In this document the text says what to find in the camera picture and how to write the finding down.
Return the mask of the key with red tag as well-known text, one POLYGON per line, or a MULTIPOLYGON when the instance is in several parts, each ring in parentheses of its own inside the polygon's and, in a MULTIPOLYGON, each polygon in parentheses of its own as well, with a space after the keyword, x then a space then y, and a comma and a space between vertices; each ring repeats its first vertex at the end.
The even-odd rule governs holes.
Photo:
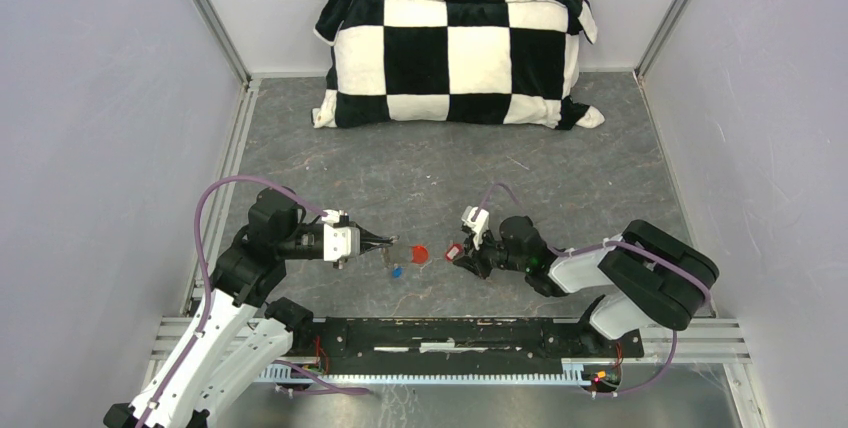
POLYGON ((452 244, 446 250, 446 252, 444 254, 444 258, 449 262, 453 262, 457 258, 461 257, 463 255, 463 252, 464 252, 463 246, 459 243, 455 243, 455 244, 452 244))

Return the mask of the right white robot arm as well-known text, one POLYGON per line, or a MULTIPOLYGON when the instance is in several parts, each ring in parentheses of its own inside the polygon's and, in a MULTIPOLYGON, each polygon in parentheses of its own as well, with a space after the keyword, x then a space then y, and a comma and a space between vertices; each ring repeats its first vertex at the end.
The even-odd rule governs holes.
POLYGON ((687 329, 720 276, 706 255, 644 220, 597 245, 567 250, 552 248, 527 216, 505 219, 497 234, 482 208, 467 208, 461 222, 467 237, 450 260, 479 278, 495 270, 520 272, 545 297, 615 288, 594 300, 577 323, 578 345, 591 356, 651 324, 687 329))

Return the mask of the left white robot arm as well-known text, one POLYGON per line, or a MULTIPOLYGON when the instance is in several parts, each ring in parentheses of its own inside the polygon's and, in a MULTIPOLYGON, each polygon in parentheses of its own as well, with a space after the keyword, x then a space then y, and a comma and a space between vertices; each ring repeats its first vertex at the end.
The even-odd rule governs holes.
POLYGON ((248 222, 210 266, 195 238, 204 294, 160 371, 129 403, 110 407, 107 427, 212 427, 277 358, 302 355, 314 342, 308 309, 267 300, 289 260, 320 260, 340 268, 349 259, 386 249, 345 211, 323 210, 287 187, 262 185, 248 222))

